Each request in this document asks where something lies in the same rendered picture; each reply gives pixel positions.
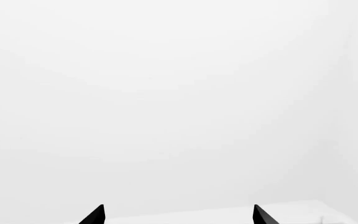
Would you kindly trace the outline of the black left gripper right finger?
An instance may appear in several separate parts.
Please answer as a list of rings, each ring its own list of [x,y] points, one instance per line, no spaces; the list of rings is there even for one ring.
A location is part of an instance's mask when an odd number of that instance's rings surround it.
[[[279,224],[279,222],[272,218],[272,216],[259,205],[254,205],[252,219],[254,224]]]

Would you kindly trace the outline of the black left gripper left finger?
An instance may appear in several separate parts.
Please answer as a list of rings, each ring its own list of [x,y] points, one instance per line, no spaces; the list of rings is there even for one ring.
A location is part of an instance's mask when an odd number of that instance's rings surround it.
[[[79,224],[104,224],[105,219],[104,205],[99,205],[81,222],[79,222]]]

